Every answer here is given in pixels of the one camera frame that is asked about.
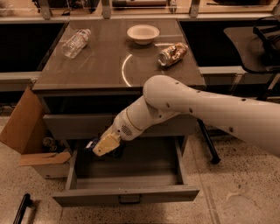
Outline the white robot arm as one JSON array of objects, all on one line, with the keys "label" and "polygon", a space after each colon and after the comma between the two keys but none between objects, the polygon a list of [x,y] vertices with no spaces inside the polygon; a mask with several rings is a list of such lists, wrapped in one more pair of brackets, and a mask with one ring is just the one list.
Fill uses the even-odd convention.
[{"label": "white robot arm", "polygon": [[199,91],[165,75],[149,78],[143,95],[120,112],[93,152],[102,156],[150,126],[188,114],[280,157],[280,105]]}]

